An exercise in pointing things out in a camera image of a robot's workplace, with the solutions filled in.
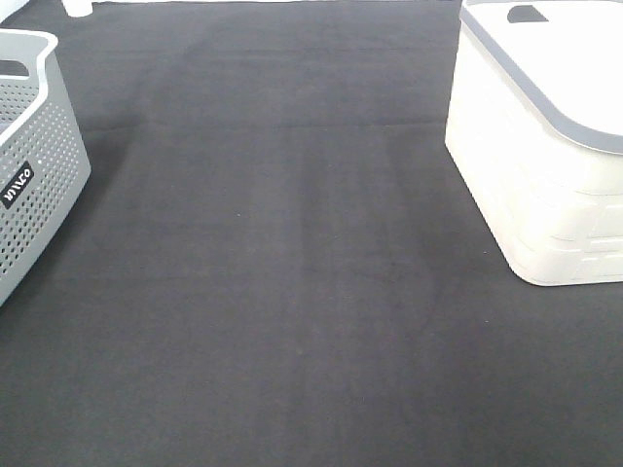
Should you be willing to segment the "black table cloth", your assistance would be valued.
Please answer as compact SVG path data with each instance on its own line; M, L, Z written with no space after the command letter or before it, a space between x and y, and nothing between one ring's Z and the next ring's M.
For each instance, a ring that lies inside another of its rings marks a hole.
M456 1L32 1L92 174L1 309L5 466L618 466L622 287L507 266Z

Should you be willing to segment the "white lidded storage box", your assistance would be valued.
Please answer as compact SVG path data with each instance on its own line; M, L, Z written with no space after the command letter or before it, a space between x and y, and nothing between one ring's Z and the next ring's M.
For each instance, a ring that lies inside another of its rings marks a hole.
M622 5L465 1L446 147L511 270L622 278Z

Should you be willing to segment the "grey perforated plastic basket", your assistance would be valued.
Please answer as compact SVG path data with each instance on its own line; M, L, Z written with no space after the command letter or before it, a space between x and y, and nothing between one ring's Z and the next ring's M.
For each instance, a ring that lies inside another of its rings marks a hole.
M1 76L1 298L38 260L92 167L59 68L55 35L4 29L1 57L24 75Z

